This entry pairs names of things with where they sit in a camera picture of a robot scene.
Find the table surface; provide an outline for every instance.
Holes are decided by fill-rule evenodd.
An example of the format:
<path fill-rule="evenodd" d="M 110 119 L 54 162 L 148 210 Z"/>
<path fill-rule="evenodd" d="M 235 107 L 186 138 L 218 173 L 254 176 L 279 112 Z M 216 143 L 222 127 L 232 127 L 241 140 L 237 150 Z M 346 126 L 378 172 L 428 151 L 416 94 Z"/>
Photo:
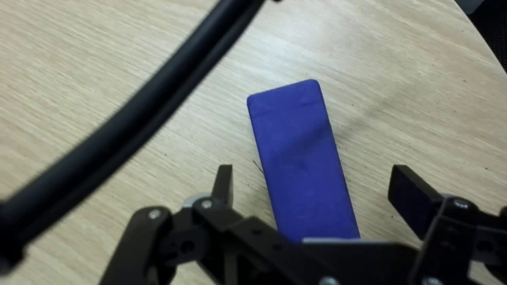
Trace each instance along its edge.
<path fill-rule="evenodd" d="M 0 195 L 105 123 L 214 4 L 2 2 Z M 484 211 L 507 205 L 507 77 L 454 0 L 268 4 L 173 121 L 2 283 L 97 284 L 135 210 L 180 210 L 221 164 L 235 165 L 235 208 L 273 226 L 246 99 L 308 78 L 322 85 L 365 240 L 419 246 L 387 202 L 395 164 Z M 189 265 L 175 284 L 210 279 Z"/>

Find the wood grain surface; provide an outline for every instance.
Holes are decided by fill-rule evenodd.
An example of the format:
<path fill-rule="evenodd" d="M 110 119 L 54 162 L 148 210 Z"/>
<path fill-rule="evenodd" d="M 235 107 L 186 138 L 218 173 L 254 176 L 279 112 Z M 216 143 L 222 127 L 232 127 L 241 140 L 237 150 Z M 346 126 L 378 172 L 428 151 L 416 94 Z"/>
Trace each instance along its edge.
<path fill-rule="evenodd" d="M 214 4 L 2 2 L 0 197 L 105 123 Z M 287 0 L 0 283 L 97 284 L 135 210 L 180 210 L 221 164 L 235 165 L 235 208 L 273 226 L 246 99 L 308 78 L 322 85 L 365 240 L 419 246 L 387 202 L 395 164 L 488 213 L 507 205 L 507 77 L 454 0 Z M 481 267 L 474 278 L 495 284 Z M 211 281 L 191 265 L 175 284 Z"/>

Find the blue block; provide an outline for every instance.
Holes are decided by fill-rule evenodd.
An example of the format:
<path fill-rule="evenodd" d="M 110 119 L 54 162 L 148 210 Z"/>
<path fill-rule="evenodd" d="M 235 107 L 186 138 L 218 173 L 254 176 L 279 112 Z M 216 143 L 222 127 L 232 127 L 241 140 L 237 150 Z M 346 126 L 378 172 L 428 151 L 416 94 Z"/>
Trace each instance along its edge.
<path fill-rule="evenodd" d="M 317 81 L 248 100 L 279 232 L 305 238 L 360 238 Z"/>

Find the black cable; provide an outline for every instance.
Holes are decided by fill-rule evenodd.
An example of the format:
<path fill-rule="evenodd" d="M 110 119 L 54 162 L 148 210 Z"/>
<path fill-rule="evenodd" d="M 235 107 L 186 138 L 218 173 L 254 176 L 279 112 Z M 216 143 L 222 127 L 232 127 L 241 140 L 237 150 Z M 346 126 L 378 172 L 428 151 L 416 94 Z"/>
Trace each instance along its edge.
<path fill-rule="evenodd" d="M 227 55 L 264 0 L 222 0 L 134 99 L 0 208 L 0 241 L 29 245 L 107 183 Z"/>

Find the black hose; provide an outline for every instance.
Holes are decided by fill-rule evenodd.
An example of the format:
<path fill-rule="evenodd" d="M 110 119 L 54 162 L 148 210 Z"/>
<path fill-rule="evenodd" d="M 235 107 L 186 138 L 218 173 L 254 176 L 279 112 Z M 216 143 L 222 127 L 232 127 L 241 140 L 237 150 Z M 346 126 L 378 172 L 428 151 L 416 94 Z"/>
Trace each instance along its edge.
<path fill-rule="evenodd" d="M 127 105 L 70 154 L 4 202 L 2 240 L 16 241 L 21 248 L 29 245 L 107 183 L 178 112 L 241 37 L 262 4 L 264 0 L 219 2 Z"/>

